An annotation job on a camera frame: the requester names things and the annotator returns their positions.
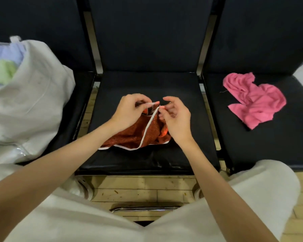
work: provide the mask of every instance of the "pink cloth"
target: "pink cloth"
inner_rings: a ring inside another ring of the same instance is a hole
[[[223,86],[240,102],[229,109],[251,130],[259,123],[273,119],[275,112],[286,105],[286,98],[275,86],[253,84],[253,73],[231,73],[223,79]]]

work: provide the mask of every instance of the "person's left hand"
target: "person's left hand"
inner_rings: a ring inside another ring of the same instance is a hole
[[[152,102],[149,97],[139,93],[128,94],[121,98],[116,112],[110,119],[110,122],[112,122],[113,127],[117,129],[117,132],[121,132],[132,126],[141,116],[142,112],[151,107],[150,104],[141,104],[135,107],[138,101],[145,103]]]

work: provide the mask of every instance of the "white tote bag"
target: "white tote bag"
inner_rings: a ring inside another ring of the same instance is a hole
[[[0,87],[0,164],[40,156],[56,135],[73,92],[73,71],[43,42],[21,41],[24,59]]]

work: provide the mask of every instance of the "hand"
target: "hand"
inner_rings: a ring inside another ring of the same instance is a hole
[[[165,120],[170,135],[178,145],[186,141],[193,140],[190,128],[191,113],[183,102],[177,97],[163,97],[165,101],[170,101],[165,106],[159,108],[159,118]]]
[[[132,126],[141,116],[144,109],[151,106],[150,104],[141,104],[138,107],[135,107],[135,104],[138,101],[151,103],[149,97],[139,93],[128,94],[121,98],[116,112],[109,120],[112,122],[112,127],[117,133]]]

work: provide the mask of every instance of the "person's right arm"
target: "person's right arm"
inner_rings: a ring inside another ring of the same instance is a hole
[[[210,210],[227,242],[278,242],[247,203],[230,187],[205,157],[190,130],[190,112],[176,97],[159,109],[168,131],[181,147]]]

